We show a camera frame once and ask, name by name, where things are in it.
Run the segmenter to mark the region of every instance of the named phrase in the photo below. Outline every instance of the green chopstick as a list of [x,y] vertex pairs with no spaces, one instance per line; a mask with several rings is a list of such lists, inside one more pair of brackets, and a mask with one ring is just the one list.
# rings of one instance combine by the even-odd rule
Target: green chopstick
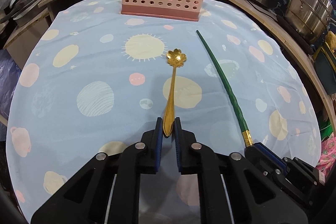
[[232,91],[232,88],[222,70],[222,68],[220,67],[218,61],[216,60],[214,54],[212,53],[212,51],[210,50],[208,44],[206,43],[206,41],[204,40],[204,38],[202,37],[202,35],[200,34],[200,32],[197,30],[196,31],[197,35],[199,36],[199,38],[201,39],[205,49],[207,50],[218,74],[219,74],[219,77],[220,79],[222,80],[223,82],[223,85],[225,87],[225,90],[229,96],[229,99],[230,99],[230,102],[233,106],[233,109],[235,111],[235,114],[236,114],[236,117],[238,119],[238,123],[239,123],[239,127],[240,127],[240,130],[241,130],[241,133],[243,135],[243,138],[244,138],[244,142],[245,142],[245,146],[248,147],[248,146],[251,146],[253,145],[253,142],[252,142],[252,138],[251,138],[251,135],[250,135],[250,132],[249,132],[249,129],[247,127],[247,123],[243,117],[243,113],[242,113],[242,110],[238,104],[238,101],[237,101],[237,98],[235,97],[233,91]]

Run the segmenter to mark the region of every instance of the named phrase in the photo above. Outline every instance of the yellow sponge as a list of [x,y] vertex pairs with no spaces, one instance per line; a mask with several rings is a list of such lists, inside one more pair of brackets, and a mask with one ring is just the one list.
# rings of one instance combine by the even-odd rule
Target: yellow sponge
[[327,35],[325,36],[325,41],[329,45],[330,49],[336,49],[336,35],[333,32],[329,31],[327,33]]

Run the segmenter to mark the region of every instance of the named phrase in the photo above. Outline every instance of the frying pan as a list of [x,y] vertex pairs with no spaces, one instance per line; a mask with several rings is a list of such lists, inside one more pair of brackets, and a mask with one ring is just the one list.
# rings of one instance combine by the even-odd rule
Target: frying pan
[[13,7],[13,10],[0,19],[0,24],[6,22],[8,19],[10,19],[17,11],[21,10],[24,7],[29,7],[30,4],[32,4],[35,0],[18,0],[15,6]]

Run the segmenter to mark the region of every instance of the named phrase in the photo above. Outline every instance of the planet pattern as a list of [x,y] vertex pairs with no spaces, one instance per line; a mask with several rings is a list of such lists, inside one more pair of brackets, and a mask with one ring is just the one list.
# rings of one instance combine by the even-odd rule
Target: planet pattern
[[[163,85],[163,95],[168,100],[171,78]],[[174,104],[181,108],[194,108],[202,100],[202,88],[193,80],[176,76]]]
[[[225,73],[253,140],[279,157],[318,162],[320,132],[307,90],[257,22],[213,0],[204,0],[198,22],[121,15],[120,9],[121,0],[85,0],[61,12],[22,71],[6,152],[28,222],[95,154],[122,153],[154,129],[169,95],[168,50],[188,57],[177,68],[174,92],[182,128],[217,153],[244,150],[227,92],[196,30]],[[140,224],[200,223],[197,177],[178,173],[171,140],[163,140],[159,180],[142,177]]]
[[31,87],[37,80],[40,74],[40,68],[35,63],[30,63],[25,66],[21,72],[19,83],[26,88]]
[[79,47],[77,45],[69,45],[61,49],[52,62],[52,65],[55,68],[63,67],[68,64],[71,59],[73,59],[79,51]]
[[77,96],[78,110],[87,117],[103,115],[112,109],[113,104],[113,90],[103,81],[86,85]]

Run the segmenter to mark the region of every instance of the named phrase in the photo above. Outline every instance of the pink patterned cloth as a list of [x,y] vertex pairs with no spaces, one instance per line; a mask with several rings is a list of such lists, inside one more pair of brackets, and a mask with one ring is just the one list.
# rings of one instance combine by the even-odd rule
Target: pink patterned cloth
[[334,133],[322,143],[322,153],[316,168],[323,172],[325,176],[329,175],[331,168],[336,160],[336,139]]

